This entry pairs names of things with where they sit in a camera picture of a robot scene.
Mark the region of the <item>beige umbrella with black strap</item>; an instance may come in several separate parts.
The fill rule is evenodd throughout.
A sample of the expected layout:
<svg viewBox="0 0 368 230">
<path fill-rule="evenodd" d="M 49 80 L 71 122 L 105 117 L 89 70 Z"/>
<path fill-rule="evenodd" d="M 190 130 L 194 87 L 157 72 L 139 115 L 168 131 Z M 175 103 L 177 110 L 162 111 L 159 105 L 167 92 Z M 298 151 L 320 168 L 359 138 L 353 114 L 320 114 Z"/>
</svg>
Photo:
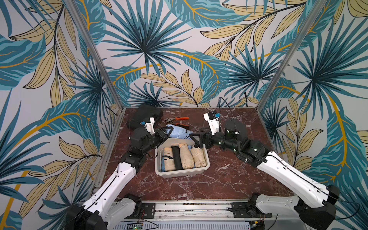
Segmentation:
<svg viewBox="0 0 368 230">
<path fill-rule="evenodd" d="M 175 163 L 171 147 L 165 147 L 162 152 L 162 171 L 175 171 Z"/>
</svg>

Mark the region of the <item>light blue umbrella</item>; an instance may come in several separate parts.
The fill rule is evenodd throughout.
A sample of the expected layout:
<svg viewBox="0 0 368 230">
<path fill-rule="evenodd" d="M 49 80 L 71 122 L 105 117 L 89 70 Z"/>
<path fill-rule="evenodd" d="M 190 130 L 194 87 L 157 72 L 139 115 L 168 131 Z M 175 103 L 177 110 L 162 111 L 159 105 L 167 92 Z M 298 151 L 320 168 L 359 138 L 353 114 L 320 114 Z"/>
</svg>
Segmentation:
<svg viewBox="0 0 368 230">
<path fill-rule="evenodd" d="M 176 139 L 190 139 L 190 134 L 193 131 L 190 131 L 186 128 L 175 126 L 175 125 L 166 125 L 166 127 L 173 127 L 169 137 L 176 138 Z"/>
</svg>

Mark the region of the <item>beige plastic storage box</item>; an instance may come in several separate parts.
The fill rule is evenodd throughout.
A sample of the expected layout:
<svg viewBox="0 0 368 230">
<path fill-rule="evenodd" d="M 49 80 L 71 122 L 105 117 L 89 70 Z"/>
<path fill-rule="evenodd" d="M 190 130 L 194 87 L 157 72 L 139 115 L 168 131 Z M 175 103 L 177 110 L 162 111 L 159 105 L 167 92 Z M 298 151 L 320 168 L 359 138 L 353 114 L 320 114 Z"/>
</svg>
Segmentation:
<svg viewBox="0 0 368 230">
<path fill-rule="evenodd" d="M 162 145 L 160 145 L 157 149 L 155 149 L 155 154 L 157 155 L 157 157 L 155 158 L 155 172 L 158 176 L 161 176 L 163 178 L 190 176 L 190 175 L 202 174 L 204 171 L 210 168 L 210 161 L 209 161 L 207 147 L 205 144 L 203 144 L 202 151 L 204 154 L 204 159 L 206 161 L 205 167 L 164 172 L 162 170 L 164 148 L 171 147 L 172 144 L 176 144 L 176 143 L 178 144 L 186 143 L 192 147 L 194 147 L 195 145 L 195 142 L 193 140 L 168 138 Z"/>
</svg>

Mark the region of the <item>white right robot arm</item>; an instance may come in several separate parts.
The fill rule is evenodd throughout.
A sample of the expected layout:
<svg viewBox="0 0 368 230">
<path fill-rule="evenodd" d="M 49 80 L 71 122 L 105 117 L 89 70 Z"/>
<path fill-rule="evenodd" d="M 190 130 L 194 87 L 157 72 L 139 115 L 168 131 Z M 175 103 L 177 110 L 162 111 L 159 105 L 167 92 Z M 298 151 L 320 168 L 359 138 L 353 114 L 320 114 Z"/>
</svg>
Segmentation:
<svg viewBox="0 0 368 230">
<path fill-rule="evenodd" d="M 222 150 L 231 150 L 239 160 L 271 175 L 294 193 L 294 196 L 253 193 L 246 209 L 257 215 L 274 213 L 298 217 L 316 230 L 326 230 L 331 225 L 336 215 L 339 188 L 314 181 L 262 142 L 249 139 L 246 126 L 239 120 L 227 120 L 223 132 L 218 119 L 208 123 L 210 131 L 190 134 L 198 147 L 209 149 L 216 145 Z"/>
</svg>

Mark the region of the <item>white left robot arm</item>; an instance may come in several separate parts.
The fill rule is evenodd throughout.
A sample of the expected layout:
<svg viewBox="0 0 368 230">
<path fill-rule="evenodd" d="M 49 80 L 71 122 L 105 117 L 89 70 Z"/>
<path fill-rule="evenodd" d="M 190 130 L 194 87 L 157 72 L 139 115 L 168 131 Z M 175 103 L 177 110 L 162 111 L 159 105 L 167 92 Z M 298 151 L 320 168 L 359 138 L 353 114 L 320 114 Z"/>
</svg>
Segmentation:
<svg viewBox="0 0 368 230">
<path fill-rule="evenodd" d="M 137 128 L 130 137 L 130 146 L 117 168 L 98 191 L 82 205 L 73 205 L 67 212 L 65 230 L 111 230 L 127 217 L 142 216 L 141 198 L 127 194 L 118 203 L 116 198 L 123 188 L 141 170 L 147 154 L 162 145 L 173 127 L 161 127 L 150 134 Z"/>
</svg>

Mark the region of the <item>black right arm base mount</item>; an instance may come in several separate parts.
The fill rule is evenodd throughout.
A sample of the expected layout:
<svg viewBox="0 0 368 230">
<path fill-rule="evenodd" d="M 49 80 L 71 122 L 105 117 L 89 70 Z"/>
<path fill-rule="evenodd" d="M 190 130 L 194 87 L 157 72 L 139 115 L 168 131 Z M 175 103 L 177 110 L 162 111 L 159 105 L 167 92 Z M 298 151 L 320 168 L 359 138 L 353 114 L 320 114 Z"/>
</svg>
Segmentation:
<svg viewBox="0 0 368 230">
<path fill-rule="evenodd" d="M 260 193 L 253 193 L 247 202 L 233 202 L 227 211 L 232 212 L 234 218 L 265 219 L 273 217 L 271 213 L 263 213 L 256 207 L 256 200 L 260 195 Z"/>
</svg>

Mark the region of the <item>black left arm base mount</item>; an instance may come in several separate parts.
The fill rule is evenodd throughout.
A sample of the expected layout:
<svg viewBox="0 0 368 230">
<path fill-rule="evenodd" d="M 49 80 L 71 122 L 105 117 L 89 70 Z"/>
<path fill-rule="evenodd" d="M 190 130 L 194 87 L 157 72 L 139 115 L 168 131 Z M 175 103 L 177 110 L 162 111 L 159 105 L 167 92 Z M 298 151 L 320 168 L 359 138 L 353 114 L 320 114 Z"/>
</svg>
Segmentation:
<svg viewBox="0 0 368 230">
<path fill-rule="evenodd" d="M 126 194 L 123 198 L 130 199 L 135 204 L 133 212 L 125 219 L 137 219 L 138 217 L 143 217 L 144 219 L 154 218 L 156 203 L 144 203 L 141 197 L 133 194 Z"/>
</svg>

